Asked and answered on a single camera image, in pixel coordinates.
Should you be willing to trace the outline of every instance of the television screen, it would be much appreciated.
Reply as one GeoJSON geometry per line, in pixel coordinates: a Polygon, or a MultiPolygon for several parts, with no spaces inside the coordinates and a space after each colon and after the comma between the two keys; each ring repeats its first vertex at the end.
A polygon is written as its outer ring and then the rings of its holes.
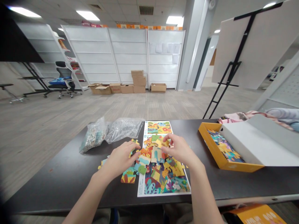
{"type": "Polygon", "coordinates": [[[15,12],[0,4],[0,62],[44,63],[13,20],[15,12]]]}

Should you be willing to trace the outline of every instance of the air vent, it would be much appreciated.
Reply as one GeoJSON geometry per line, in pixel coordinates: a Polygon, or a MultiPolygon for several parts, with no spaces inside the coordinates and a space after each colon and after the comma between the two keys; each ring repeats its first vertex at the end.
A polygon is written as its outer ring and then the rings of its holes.
{"type": "Polygon", "coordinates": [[[76,26],[82,25],[81,19],[61,19],[61,20],[68,23],[69,25],[76,25],[76,26]]]}
{"type": "Polygon", "coordinates": [[[99,9],[100,11],[103,11],[99,5],[90,4],[90,6],[95,7],[96,9],[99,9]]]}
{"type": "Polygon", "coordinates": [[[154,7],[153,6],[139,6],[140,15],[153,15],[154,7]]]}
{"type": "Polygon", "coordinates": [[[121,22],[121,21],[116,21],[116,24],[131,24],[131,25],[140,25],[139,22],[121,22]]]}

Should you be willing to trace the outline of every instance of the ceiling light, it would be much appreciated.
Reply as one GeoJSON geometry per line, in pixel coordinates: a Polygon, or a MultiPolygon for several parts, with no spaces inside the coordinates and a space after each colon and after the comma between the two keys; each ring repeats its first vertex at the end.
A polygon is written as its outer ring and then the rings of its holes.
{"type": "Polygon", "coordinates": [[[181,21],[178,23],[178,27],[183,27],[184,24],[184,17],[181,19],[181,21]]]}
{"type": "Polygon", "coordinates": [[[90,11],[76,11],[76,12],[79,13],[82,17],[84,17],[87,20],[100,21],[100,19],[90,11]]]}
{"type": "Polygon", "coordinates": [[[179,24],[182,20],[181,16],[169,16],[166,23],[167,24],[179,24]]]}
{"type": "Polygon", "coordinates": [[[34,12],[31,12],[27,9],[22,8],[22,7],[9,7],[9,9],[12,10],[12,11],[15,11],[17,13],[20,13],[24,16],[41,18],[40,15],[35,14],[34,12]]]}
{"type": "Polygon", "coordinates": [[[267,5],[265,5],[264,8],[268,8],[268,7],[273,6],[275,4],[276,4],[275,2],[271,2],[271,3],[267,4],[267,5]]]}

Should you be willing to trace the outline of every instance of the ceiling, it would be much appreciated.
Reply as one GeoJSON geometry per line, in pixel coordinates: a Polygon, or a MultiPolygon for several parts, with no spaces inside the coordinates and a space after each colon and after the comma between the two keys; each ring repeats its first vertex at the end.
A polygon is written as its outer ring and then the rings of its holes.
{"type": "Polygon", "coordinates": [[[146,26],[165,26],[169,15],[183,16],[186,0],[23,0],[13,4],[26,8],[42,18],[36,20],[47,23],[52,30],[62,25],[79,25],[81,17],[76,10],[92,11],[100,21],[95,24],[106,24],[116,27],[116,22],[142,24],[146,26]],[[140,15],[138,6],[154,6],[153,15],[140,15]]]}
{"type": "MultiPolygon", "coordinates": [[[[220,24],[224,20],[256,11],[271,2],[279,3],[283,1],[284,0],[219,0],[210,27],[210,36],[219,35],[219,33],[215,34],[214,31],[220,29],[220,24]]],[[[293,42],[291,47],[299,48],[299,37],[293,42]]]]}

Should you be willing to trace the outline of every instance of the office chair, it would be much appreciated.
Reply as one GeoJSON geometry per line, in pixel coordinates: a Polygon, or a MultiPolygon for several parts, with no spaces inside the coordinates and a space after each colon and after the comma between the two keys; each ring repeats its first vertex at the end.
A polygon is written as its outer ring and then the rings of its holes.
{"type": "MultiPolygon", "coordinates": [[[[63,61],[57,61],[56,64],[56,70],[59,72],[59,78],[64,77],[71,77],[73,78],[73,71],[66,66],[66,63],[63,61]]],[[[80,93],[75,91],[75,83],[73,79],[65,79],[64,80],[65,85],[49,85],[49,88],[52,89],[66,89],[65,93],[62,93],[62,90],[59,91],[61,94],[59,95],[58,99],[61,99],[62,96],[69,94],[71,95],[71,98],[73,98],[73,93],[80,93]]]]}

